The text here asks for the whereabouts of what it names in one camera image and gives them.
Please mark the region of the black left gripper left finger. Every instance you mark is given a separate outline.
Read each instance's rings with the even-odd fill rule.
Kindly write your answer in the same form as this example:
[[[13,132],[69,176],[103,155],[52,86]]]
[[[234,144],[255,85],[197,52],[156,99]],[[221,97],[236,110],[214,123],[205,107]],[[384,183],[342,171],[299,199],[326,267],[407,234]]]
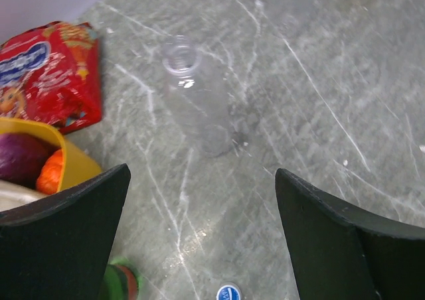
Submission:
[[[130,183],[117,165],[1,213],[2,299],[97,299]]]

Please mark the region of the blue bottle cap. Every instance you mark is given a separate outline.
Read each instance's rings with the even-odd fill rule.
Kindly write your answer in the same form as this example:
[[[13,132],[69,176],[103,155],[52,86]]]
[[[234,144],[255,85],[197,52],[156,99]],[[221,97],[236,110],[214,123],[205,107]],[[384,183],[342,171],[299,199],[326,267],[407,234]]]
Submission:
[[[216,293],[216,300],[242,300],[242,292],[236,284],[224,283]]]

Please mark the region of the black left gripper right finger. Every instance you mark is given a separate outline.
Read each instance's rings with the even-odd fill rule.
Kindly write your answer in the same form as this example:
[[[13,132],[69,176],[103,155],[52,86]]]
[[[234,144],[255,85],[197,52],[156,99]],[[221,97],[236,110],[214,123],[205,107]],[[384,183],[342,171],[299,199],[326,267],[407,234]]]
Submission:
[[[300,299],[423,299],[424,229],[373,214],[286,169],[278,209]]]

